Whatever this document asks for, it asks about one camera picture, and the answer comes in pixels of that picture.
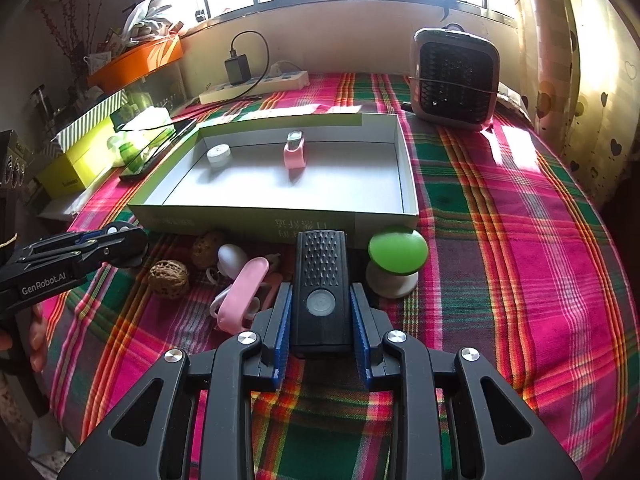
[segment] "white egg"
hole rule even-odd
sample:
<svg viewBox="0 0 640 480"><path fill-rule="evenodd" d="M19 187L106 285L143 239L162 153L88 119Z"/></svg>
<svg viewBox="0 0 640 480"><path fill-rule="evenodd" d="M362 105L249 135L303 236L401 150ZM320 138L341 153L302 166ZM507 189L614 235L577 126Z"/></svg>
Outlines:
<svg viewBox="0 0 640 480"><path fill-rule="evenodd" d="M218 270L232 280L238 277L249 258L238 246L225 244L218 250Z"/></svg>

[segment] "power strip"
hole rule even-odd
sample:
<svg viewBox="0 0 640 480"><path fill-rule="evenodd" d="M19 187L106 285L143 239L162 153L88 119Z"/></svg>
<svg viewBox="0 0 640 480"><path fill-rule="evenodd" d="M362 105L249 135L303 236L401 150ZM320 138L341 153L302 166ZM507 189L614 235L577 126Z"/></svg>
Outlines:
<svg viewBox="0 0 640 480"><path fill-rule="evenodd" d="M209 103L217 103L226 99L233 99L247 90L251 85L258 81L257 77L249 79L241 85L232 85L231 83L223 83L209 88L206 92L200 94L200 102L204 105ZM285 90L300 90L309 85L309 74L302 72L287 72L277 77L265 77L260 81L254 89L248 92L247 96L270 94L273 92L284 92Z"/></svg>

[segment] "white round container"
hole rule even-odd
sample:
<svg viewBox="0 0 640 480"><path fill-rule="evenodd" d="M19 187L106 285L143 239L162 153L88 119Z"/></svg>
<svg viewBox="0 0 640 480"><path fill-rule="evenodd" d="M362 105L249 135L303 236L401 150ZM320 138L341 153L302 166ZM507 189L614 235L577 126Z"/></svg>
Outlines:
<svg viewBox="0 0 640 480"><path fill-rule="evenodd" d="M207 152L212 168L222 168L231 162L231 148L228 144L219 144Z"/></svg>

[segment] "pink and green plaid fabric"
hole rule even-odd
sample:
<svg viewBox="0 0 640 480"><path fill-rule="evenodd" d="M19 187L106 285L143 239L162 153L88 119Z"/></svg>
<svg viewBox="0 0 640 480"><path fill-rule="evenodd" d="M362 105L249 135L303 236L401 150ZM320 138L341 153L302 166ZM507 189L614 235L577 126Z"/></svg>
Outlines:
<svg viewBox="0 0 640 480"><path fill-rule="evenodd" d="M406 137L430 257L418 287L381 301L396 328L430 348L478 348L593 479L638 414L638 320L612 241L567 169L523 124L497 116L483 134L404 113L406 81L316 75L299 91L213 112L397 114ZM131 219L135 187L114 174L72 229ZM215 348L209 303L218 289L191 269L191 291L160 300L147 285L160 259L189 262L193 238L150 234L139 269L104 266L46 303L51 409L75 442L96 427L167 349ZM202 403L198 426L202 423ZM292 358L276 394L254 396L258 480L383 479L390 396L364 392L352 360ZM444 435L446 424L443 421ZM448 440L443 454L448 456ZM192 474L200 443L196 440Z"/></svg>

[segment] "metal screw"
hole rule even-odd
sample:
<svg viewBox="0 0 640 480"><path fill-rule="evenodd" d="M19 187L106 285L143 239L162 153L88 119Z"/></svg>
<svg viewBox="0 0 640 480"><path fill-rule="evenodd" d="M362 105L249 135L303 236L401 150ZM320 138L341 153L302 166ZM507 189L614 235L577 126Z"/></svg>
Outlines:
<svg viewBox="0 0 640 480"><path fill-rule="evenodd" d="M478 361L478 359L480 358L480 352L475 348L463 348L460 353L462 354L462 358L466 359L467 361Z"/></svg>
<svg viewBox="0 0 640 480"><path fill-rule="evenodd" d="M183 357L184 354L182 353L182 350L178 348L171 348L171 350L168 350L166 354L164 354L164 360L168 363L177 363L178 361L181 361Z"/></svg>
<svg viewBox="0 0 640 480"><path fill-rule="evenodd" d="M392 343L404 343L406 341L406 334L402 330L392 330L386 335Z"/></svg>
<svg viewBox="0 0 640 480"><path fill-rule="evenodd" d="M238 334L238 342L243 345L250 345L258 339L258 335L255 332L241 332Z"/></svg>

